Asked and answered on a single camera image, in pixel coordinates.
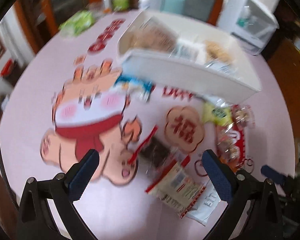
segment blue snack package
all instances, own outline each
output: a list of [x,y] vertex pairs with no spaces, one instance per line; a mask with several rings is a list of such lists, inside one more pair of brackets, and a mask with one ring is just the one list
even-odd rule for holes
[[121,75],[114,84],[114,88],[126,91],[129,95],[147,102],[153,89],[152,82],[142,79]]

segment open cardboard box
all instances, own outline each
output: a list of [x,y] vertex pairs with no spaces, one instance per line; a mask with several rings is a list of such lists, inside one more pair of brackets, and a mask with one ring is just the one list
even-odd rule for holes
[[[194,44],[204,41],[219,43],[233,58],[232,66],[238,78],[204,68],[198,62],[172,57],[170,54],[130,48],[133,31],[151,17],[170,27],[181,40]],[[261,90],[254,67],[233,36],[212,25],[180,15],[142,11],[119,39],[118,61],[125,74],[178,87],[198,95],[215,95],[234,104],[241,103]]]

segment cartoon animal print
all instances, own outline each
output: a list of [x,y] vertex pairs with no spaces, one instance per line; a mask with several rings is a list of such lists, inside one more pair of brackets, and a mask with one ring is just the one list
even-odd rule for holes
[[121,128],[123,111],[129,97],[112,87],[122,73],[111,69],[112,61],[84,71],[80,65],[67,81],[52,108],[55,129],[43,136],[40,153],[46,163],[58,165],[63,172],[79,162],[89,149],[96,149],[100,163],[92,180],[103,176],[115,185],[125,185],[135,176],[138,161],[127,149],[137,142],[141,123],[136,117]]

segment wooden floor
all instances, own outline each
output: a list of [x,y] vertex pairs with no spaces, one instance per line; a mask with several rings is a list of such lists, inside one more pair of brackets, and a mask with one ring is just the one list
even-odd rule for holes
[[286,101],[293,135],[300,138],[300,54],[292,42],[285,39],[268,60],[268,65]]

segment pink cheek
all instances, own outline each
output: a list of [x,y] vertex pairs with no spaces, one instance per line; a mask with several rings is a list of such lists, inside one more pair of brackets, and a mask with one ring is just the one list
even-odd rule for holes
[[69,105],[65,108],[63,108],[61,110],[61,118],[63,120],[68,120],[68,119],[71,119],[72,117],[74,117],[75,113],[77,112],[77,105]]
[[110,94],[101,100],[101,107],[106,110],[115,109],[120,104],[120,95]]

